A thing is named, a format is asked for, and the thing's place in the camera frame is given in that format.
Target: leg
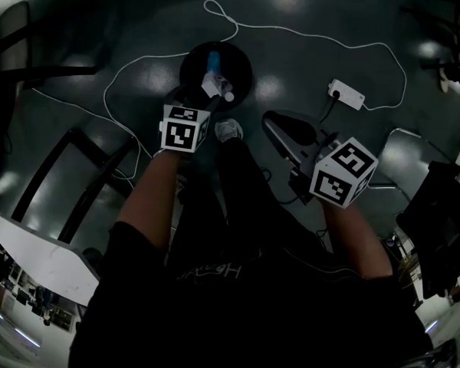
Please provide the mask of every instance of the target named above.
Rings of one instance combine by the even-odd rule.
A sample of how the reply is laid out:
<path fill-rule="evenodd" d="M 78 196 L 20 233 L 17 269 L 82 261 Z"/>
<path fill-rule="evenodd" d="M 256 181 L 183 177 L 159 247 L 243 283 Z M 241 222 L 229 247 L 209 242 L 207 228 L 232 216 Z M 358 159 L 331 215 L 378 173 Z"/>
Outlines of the leg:
<path fill-rule="evenodd" d="M 216 129 L 222 141 L 218 126 Z M 239 251 L 244 247 L 253 249 L 304 244 L 322 249 L 316 236 L 280 206 L 239 136 L 223 141 L 217 167 L 233 245 Z"/>
<path fill-rule="evenodd" d="M 184 209 L 167 263 L 175 276 L 218 260 L 227 232 L 222 207 L 207 182 L 189 180 L 179 198 Z"/>

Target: blue object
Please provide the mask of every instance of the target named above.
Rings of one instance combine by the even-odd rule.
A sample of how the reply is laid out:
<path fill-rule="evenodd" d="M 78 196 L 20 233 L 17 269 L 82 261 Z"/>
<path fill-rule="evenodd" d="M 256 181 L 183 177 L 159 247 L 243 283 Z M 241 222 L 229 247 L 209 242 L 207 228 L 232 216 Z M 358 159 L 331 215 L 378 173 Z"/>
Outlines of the blue object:
<path fill-rule="evenodd" d="M 209 52 L 208 63 L 206 65 L 206 73 L 214 72 L 218 76 L 222 75 L 220 69 L 220 53 L 216 51 Z"/>

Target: person's arm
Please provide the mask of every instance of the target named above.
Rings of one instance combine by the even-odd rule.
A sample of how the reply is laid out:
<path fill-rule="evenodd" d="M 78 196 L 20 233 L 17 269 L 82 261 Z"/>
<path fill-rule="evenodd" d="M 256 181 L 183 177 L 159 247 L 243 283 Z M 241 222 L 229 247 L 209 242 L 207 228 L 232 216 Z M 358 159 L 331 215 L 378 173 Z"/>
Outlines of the person's arm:
<path fill-rule="evenodd" d="M 133 226 L 162 252 L 170 239 L 180 158 L 180 154 L 170 151 L 153 158 L 117 219 Z"/>
<path fill-rule="evenodd" d="M 389 257 L 356 206 L 341 209 L 328 202 L 320 202 L 333 247 L 338 247 L 365 279 L 391 276 L 393 271 Z"/>

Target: white cable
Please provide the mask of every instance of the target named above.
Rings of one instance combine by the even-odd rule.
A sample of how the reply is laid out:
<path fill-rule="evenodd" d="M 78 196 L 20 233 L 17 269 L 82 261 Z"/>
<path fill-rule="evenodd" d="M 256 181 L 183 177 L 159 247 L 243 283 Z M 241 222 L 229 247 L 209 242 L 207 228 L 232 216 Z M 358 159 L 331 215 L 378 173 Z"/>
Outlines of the white cable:
<path fill-rule="evenodd" d="M 33 88 L 32 90 L 34 90 L 36 93 L 39 93 L 39 94 L 42 95 L 43 97 L 49 98 L 50 100 L 59 102 L 60 104 L 70 105 L 71 107 L 76 107 L 76 108 L 78 108 L 78 109 L 84 111 L 85 113 L 88 113 L 88 114 L 90 114 L 90 115 L 92 115 L 92 116 L 98 117 L 99 119 L 109 121 L 109 122 L 112 123 L 112 124 L 116 124 L 117 126 L 123 128 L 125 131 L 129 132 L 130 134 L 132 134 L 132 133 L 131 133 L 131 130 L 128 130 L 125 126 L 123 126 L 123 124 L 119 124 L 119 123 L 117 123 L 117 122 L 115 122 L 115 121 L 112 121 L 111 119 L 108 119 L 107 117 L 101 116 L 100 114 L 96 114 L 96 113 L 94 113 L 94 112 L 90 112 L 88 109 L 85 109 L 84 107 L 81 107 L 80 105 L 77 105 L 76 103 L 71 103 L 71 102 L 59 100 L 59 99 L 57 99 L 57 98 L 55 98 L 55 97 L 52 97 L 51 95 L 47 95 L 47 94 L 43 93 L 42 91 L 39 91 L 38 89 L 34 89 L 34 88 Z M 139 141 L 138 138 L 136 138 L 134 135 L 133 135 L 133 137 L 138 141 L 138 144 L 139 144 L 138 157 L 140 157 L 140 141 Z M 117 177 L 117 176 L 114 176 L 114 175 L 113 175 L 113 177 L 115 177 L 116 179 L 123 179 L 123 180 L 126 180 L 126 181 L 130 184 L 131 188 L 134 188 L 134 187 L 133 187 L 133 184 L 132 184 L 131 181 L 130 181 L 130 180 L 134 177 L 134 175 L 133 175 L 132 177 L 127 177 L 121 170 L 116 169 L 116 171 L 119 172 L 119 173 L 121 173 L 121 174 L 123 175 L 123 177 Z"/>
<path fill-rule="evenodd" d="M 216 12 L 216 11 L 212 11 L 211 9 L 209 9 L 207 7 L 207 4 L 211 2 L 213 4 L 215 4 L 219 9 L 220 9 L 220 12 Z M 400 102 L 397 104 L 397 105 L 384 105 L 384 106 L 381 106 L 381 107 L 374 107 L 374 108 L 369 108 L 369 107 L 366 107 L 366 105 L 364 104 L 363 106 L 365 107 L 365 109 L 367 110 L 376 110 L 376 109 L 382 109 L 382 108 L 396 108 L 398 106 L 400 106 L 400 104 L 404 101 L 404 95 L 406 93 L 406 87 L 407 87 L 407 75 L 406 75 L 406 72 L 404 71 L 402 65 L 400 65 L 399 63 L 399 60 L 397 60 L 397 57 L 395 56 L 395 54 L 393 53 L 392 49 L 390 49 L 389 45 L 387 44 L 384 44 L 383 42 L 373 42 L 371 44 L 365 44 L 365 45 L 357 45 L 357 46 L 348 46 L 346 44 L 343 44 L 342 42 L 334 39 L 334 38 L 331 38 L 331 37 L 327 37 L 326 35 L 320 35 L 320 34 L 306 34 L 306 33 L 301 33 L 299 31 L 296 31 L 296 30 L 293 30 L 291 28 L 284 28 L 282 26 L 272 26 L 272 25 L 265 25 L 265 26 L 255 26 L 255 25 L 246 25 L 244 23 L 240 23 L 240 22 L 237 22 L 234 18 L 228 16 L 226 13 L 225 13 L 225 10 L 223 9 L 223 7 L 216 1 L 216 0 L 206 0 L 203 4 L 205 10 L 207 12 L 209 12 L 210 14 L 213 14 L 213 15 L 217 15 L 217 16 L 221 16 L 223 18 L 225 18 L 227 21 L 229 21 L 230 23 L 232 23 L 234 26 L 235 26 L 235 32 L 233 35 L 231 35 L 230 37 L 226 38 L 224 41 L 228 41 L 228 40 L 231 40 L 232 38 L 234 38 L 234 36 L 236 36 L 238 34 L 238 27 L 239 26 L 242 26 L 243 28 L 274 28 L 274 29 L 278 29 L 278 30 L 285 30 L 285 31 L 289 31 L 290 33 L 293 33 L 293 34 L 296 34 L 296 35 L 300 35 L 302 37 L 309 37 L 309 38 L 322 38 L 324 40 L 328 40 L 328 41 L 332 41 L 332 42 L 335 42 L 336 44 L 342 46 L 343 48 L 346 48 L 346 49 L 361 49 L 361 48 L 368 48 L 370 46 L 383 46 L 385 47 L 389 53 L 392 55 L 393 57 L 393 60 L 395 60 L 395 62 L 397 63 L 397 65 L 399 66 L 400 70 L 402 71 L 402 74 L 404 75 L 404 86 L 402 88 L 402 96 L 400 97 Z"/>
<path fill-rule="evenodd" d="M 156 156 L 158 156 L 159 154 L 163 153 L 164 151 L 166 151 L 165 149 L 160 149 L 159 151 L 157 151 L 155 154 L 153 154 L 153 158 L 155 158 Z"/>
<path fill-rule="evenodd" d="M 211 9 L 209 9 L 207 4 L 210 3 L 210 2 L 215 4 L 220 9 L 220 12 L 212 11 Z M 336 40 L 334 38 L 327 37 L 326 35 L 301 33 L 299 31 L 293 30 L 291 28 L 285 28 L 285 27 L 282 27 L 282 26 L 246 25 L 244 23 L 237 22 L 234 18 L 232 18 L 231 16 L 228 16 L 225 13 L 225 10 L 223 9 L 223 7 L 216 0 L 206 0 L 203 3 L 203 7 L 210 14 L 221 16 L 221 17 L 225 18 L 227 21 L 229 21 L 230 23 L 232 23 L 235 26 L 234 33 L 230 37 L 222 39 L 221 42 L 226 42 L 226 41 L 230 41 L 231 39 L 233 39 L 238 34 L 239 27 L 243 27 L 243 28 L 273 28 L 273 29 L 278 29 L 278 30 L 285 30 L 285 31 L 289 31 L 290 33 L 293 33 L 293 34 L 300 35 L 302 37 L 322 38 L 322 39 L 325 39 L 325 40 L 328 40 L 328 41 L 332 41 L 332 42 L 335 42 L 336 44 L 338 44 L 338 45 L 340 45 L 340 46 L 342 46 L 343 48 L 346 48 L 346 49 L 360 49 L 360 48 L 368 48 L 370 46 L 383 46 L 392 55 L 393 59 L 395 60 L 395 62 L 397 63 L 397 65 L 399 66 L 400 70 L 402 71 L 402 73 L 404 75 L 404 85 L 403 85 L 403 88 L 402 88 L 402 96 L 400 98 L 400 102 L 397 105 L 391 105 L 391 106 L 390 105 L 385 105 L 385 106 L 375 107 L 375 108 L 369 108 L 365 104 L 363 106 L 367 110 L 375 110 L 375 109 L 381 109 L 381 108 L 395 108 L 395 107 L 398 107 L 404 101 L 404 95 L 406 93 L 406 87 L 407 87 L 407 75 L 406 75 L 406 72 L 402 68 L 402 65 L 400 65 L 400 63 L 397 60 L 397 57 L 393 53 L 392 49 L 390 49 L 390 47 L 387 44 L 384 44 L 383 42 L 373 42 L 371 44 L 365 44 L 365 45 L 348 46 L 348 45 L 343 44 L 342 42 L 340 42 L 340 41 L 338 41 L 338 40 Z M 158 56 L 157 55 L 147 54 L 147 55 L 144 55 L 144 56 L 137 57 L 136 59 L 130 61 L 129 63 L 127 63 L 125 65 L 123 65 L 118 70 L 118 72 L 116 72 L 116 74 L 114 75 L 113 80 L 107 85 L 106 89 L 103 92 L 103 104 L 104 104 L 104 107 L 105 107 L 105 109 L 107 111 L 107 114 L 109 115 L 110 118 L 107 118 L 107 117 L 101 116 L 99 114 L 95 114 L 93 112 L 90 112 L 89 110 L 85 109 L 84 107 L 81 107 L 80 105 L 76 105 L 75 103 L 65 102 L 65 101 L 59 100 L 57 98 L 51 97 L 51 96 L 49 96 L 47 94 L 44 94 L 44 93 L 40 92 L 39 90 L 36 90 L 36 89 L 33 89 L 33 90 L 36 91 L 37 93 L 45 96 L 46 98 L 50 98 L 51 100 L 55 100 L 55 101 L 60 102 L 62 104 L 71 105 L 72 107 L 76 107 L 78 109 L 83 110 L 84 112 L 86 112 L 88 114 L 91 114 L 92 116 L 99 117 L 100 119 L 110 121 L 111 123 L 116 124 L 119 128 L 122 128 L 123 130 L 127 131 L 131 136 L 133 136 L 136 139 L 136 141 L 138 142 L 138 155 L 136 156 L 136 163 L 135 163 L 135 169 L 133 171 L 133 175 L 131 177 L 126 177 L 126 175 L 124 175 L 124 173 L 121 172 L 124 175 L 124 177 L 114 176 L 117 179 L 125 179 L 125 180 L 128 180 L 128 182 L 129 182 L 129 180 L 133 179 L 135 177 L 135 175 L 136 175 L 136 170 L 138 169 L 138 162 L 140 161 L 141 150 L 143 149 L 143 151 L 147 154 L 147 156 L 150 159 L 152 158 L 152 155 L 148 152 L 148 150 L 140 142 L 140 140 L 136 137 L 136 135 L 134 134 L 134 132 L 132 130 L 130 130 L 127 126 L 123 125 L 122 123 L 120 123 L 118 120 L 116 120 L 114 118 L 114 116 L 112 115 L 112 113 L 109 110 L 109 107 L 107 106 L 107 99 L 106 99 L 107 98 L 107 91 L 111 88 L 111 86 L 114 84 L 114 82 L 116 82 L 116 79 L 120 75 L 120 73 L 124 69 L 128 68 L 131 64 L 136 63 L 137 61 L 140 61 L 140 60 L 145 59 L 145 58 L 178 58 L 178 57 L 186 56 L 187 54 L 189 54 L 189 52 L 178 53 L 178 54 L 163 54 L 163 55 L 158 55 Z"/>

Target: black floor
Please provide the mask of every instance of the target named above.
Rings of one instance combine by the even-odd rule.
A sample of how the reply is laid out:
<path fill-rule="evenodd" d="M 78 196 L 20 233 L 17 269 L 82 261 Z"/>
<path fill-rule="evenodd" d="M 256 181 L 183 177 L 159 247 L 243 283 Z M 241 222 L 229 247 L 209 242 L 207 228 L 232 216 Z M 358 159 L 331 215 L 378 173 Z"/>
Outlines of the black floor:
<path fill-rule="evenodd" d="M 23 0 L 0 0 L 0 14 Z M 47 80 L 41 91 L 95 113 L 106 115 L 103 92 L 115 73 L 142 55 L 177 54 L 190 51 L 205 41 L 221 40 L 234 31 L 224 18 L 210 15 L 205 0 L 26 0 L 33 20 L 65 10 L 78 10 L 70 21 L 60 20 L 32 40 L 33 65 L 100 66 L 93 77 Z M 305 33 L 328 35 L 348 45 L 381 41 L 396 53 L 406 70 L 408 85 L 401 107 L 394 110 L 355 111 L 335 106 L 325 125 L 345 137 L 354 136 L 370 151 L 380 154 L 394 127 L 420 133 L 455 159 L 460 150 L 460 96 L 443 94 L 435 71 L 422 71 L 422 61 L 446 58 L 451 41 L 443 28 L 418 23 L 399 11 L 400 5 L 424 8 L 452 20 L 450 4 L 429 0 L 217 0 L 228 15 L 251 25 L 282 25 Z M 242 28 L 232 43 L 249 57 L 255 83 L 245 102 L 227 113 L 241 122 L 245 141 L 258 164 L 270 169 L 275 195 L 293 197 L 288 188 L 290 166 L 265 137 L 261 117 L 266 110 L 296 110 L 319 116 L 327 102 L 327 85 L 337 78 L 366 95 L 375 107 L 396 104 L 403 76 L 388 51 L 381 47 L 346 50 L 330 41 L 302 38 L 279 30 Z M 147 58 L 128 67 L 107 94 L 113 115 L 133 130 L 146 148 L 158 150 L 157 129 L 164 95 L 178 84 L 182 57 Z M 52 147 L 71 127 L 80 127 L 107 152 L 118 148 L 128 134 L 113 124 L 91 117 L 31 90 L 21 93 L 9 134 L 13 145 L 0 179 L 0 212 L 10 215 L 33 173 Z M 215 182 L 215 137 L 196 155 L 192 167 L 208 173 Z M 397 146 L 397 157 L 426 168 L 423 149 Z M 121 169 L 132 172 L 133 151 Z M 383 171 L 388 174 L 386 159 Z M 142 156 L 138 176 L 149 159 Z M 397 163 L 397 184 L 409 183 L 408 167 Z M 48 175 L 28 210 L 24 224 L 57 237 L 70 210 L 95 168 L 75 149 L 69 149 Z M 374 179 L 388 182 L 377 173 Z M 123 204 L 123 198 L 106 187 L 92 206 L 72 242 L 80 249 L 94 246 L 103 251 L 107 231 Z M 379 234 L 392 231 L 394 216 L 406 206 L 395 190 L 367 191 L 358 199 L 360 208 Z M 323 226 L 315 201 L 307 207 L 299 202 L 289 210 L 311 230 Z"/>

